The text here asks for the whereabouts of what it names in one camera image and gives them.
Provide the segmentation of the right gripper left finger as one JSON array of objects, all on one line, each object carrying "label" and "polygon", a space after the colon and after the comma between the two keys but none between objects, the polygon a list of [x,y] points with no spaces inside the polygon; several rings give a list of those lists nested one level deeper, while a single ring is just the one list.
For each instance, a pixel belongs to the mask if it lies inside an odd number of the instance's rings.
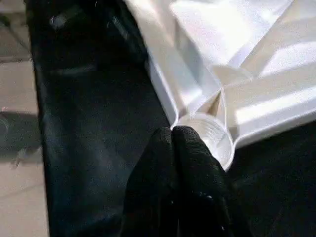
[{"label": "right gripper left finger", "polygon": [[159,128],[128,178],[120,236],[177,236],[177,188],[171,130]]}]

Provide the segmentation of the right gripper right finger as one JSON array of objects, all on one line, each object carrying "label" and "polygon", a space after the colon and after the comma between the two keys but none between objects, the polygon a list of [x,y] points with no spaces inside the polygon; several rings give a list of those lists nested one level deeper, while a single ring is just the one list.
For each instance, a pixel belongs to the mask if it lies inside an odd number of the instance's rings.
[{"label": "right gripper right finger", "polygon": [[246,237],[248,222],[229,178],[198,133],[172,130],[179,175],[180,233],[184,237]]}]

